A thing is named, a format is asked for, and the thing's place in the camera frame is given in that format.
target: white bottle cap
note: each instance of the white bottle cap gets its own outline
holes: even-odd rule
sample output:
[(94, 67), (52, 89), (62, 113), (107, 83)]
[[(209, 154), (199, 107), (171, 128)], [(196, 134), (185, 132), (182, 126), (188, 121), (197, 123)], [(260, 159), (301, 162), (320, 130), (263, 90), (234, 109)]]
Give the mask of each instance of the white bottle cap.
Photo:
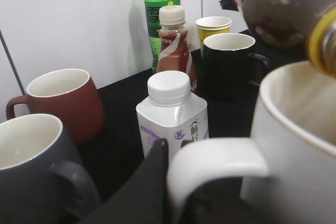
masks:
[(160, 24), (174, 26), (185, 23), (185, 12), (181, 5), (169, 5), (159, 10)]
[(189, 76), (180, 71), (157, 73), (149, 78), (147, 85), (149, 98), (156, 105), (178, 105), (191, 95)]

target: yellow paper cup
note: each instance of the yellow paper cup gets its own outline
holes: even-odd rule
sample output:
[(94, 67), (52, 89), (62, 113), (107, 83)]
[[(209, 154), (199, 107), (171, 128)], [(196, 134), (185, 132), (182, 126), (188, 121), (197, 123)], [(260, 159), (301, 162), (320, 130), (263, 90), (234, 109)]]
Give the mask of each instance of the yellow paper cup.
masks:
[(232, 20), (226, 17), (205, 17), (196, 21), (198, 37), (201, 41), (201, 54), (203, 56), (203, 41), (214, 34), (226, 34), (230, 32)]

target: mug handle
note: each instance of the mug handle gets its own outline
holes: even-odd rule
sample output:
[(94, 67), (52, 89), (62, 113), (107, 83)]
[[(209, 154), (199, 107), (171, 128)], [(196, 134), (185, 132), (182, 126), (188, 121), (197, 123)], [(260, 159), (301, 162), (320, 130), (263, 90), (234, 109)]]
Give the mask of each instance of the mug handle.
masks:
[(17, 104), (28, 104), (28, 96), (22, 95), (20, 97), (15, 97), (11, 99), (6, 106), (6, 116), (7, 120), (15, 118), (14, 106)]
[[(249, 55), (251, 60), (258, 61), (262, 65), (262, 71), (264, 72), (264, 77), (268, 74), (269, 71), (269, 59), (263, 55), (252, 53)], [(259, 87), (260, 83), (256, 81), (249, 81), (248, 83), (251, 86)]]
[(191, 143), (175, 155), (167, 174), (172, 224), (177, 224), (190, 194), (213, 179), (267, 177), (268, 165), (249, 138), (218, 138)]
[(55, 175), (65, 178), (76, 188), (79, 197), (68, 207), (70, 213), (84, 218), (100, 207), (98, 190), (82, 166), (70, 161), (58, 161), (51, 166), (50, 170)]

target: dark gray mug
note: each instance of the dark gray mug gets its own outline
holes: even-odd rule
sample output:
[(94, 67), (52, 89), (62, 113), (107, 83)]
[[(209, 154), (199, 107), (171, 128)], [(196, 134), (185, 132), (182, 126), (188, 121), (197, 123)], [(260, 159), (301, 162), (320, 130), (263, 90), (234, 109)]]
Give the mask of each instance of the dark gray mug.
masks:
[(58, 223), (66, 211), (82, 218), (100, 205), (60, 119), (21, 116), (0, 124), (0, 223)]

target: mug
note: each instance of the mug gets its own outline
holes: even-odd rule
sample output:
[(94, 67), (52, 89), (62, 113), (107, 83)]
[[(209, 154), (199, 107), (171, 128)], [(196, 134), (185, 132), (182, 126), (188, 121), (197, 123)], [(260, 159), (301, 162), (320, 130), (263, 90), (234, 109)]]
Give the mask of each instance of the mug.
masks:
[(250, 138), (191, 143), (173, 159), (174, 221), (200, 185), (244, 177), (241, 197), (274, 223), (336, 223), (335, 115), (335, 79), (307, 61), (273, 71), (260, 86)]
[(269, 68), (269, 60), (255, 52), (256, 40), (245, 34), (217, 34), (204, 40), (200, 89), (206, 98), (236, 100), (242, 92), (258, 87), (254, 80), (257, 62), (262, 66), (262, 77)]
[(61, 69), (36, 78), (27, 86), (27, 95), (8, 102), (7, 119), (15, 117), (16, 104), (27, 104), (34, 114), (57, 116), (76, 144), (92, 140), (104, 125), (97, 88), (90, 74), (82, 69)]
[(201, 42), (201, 56), (203, 56), (204, 39), (210, 35), (230, 32), (231, 24), (231, 19), (219, 16), (200, 18), (196, 21), (198, 37)]
[(98, 191), (60, 119), (24, 115), (0, 124), (0, 223), (59, 223), (99, 207)]

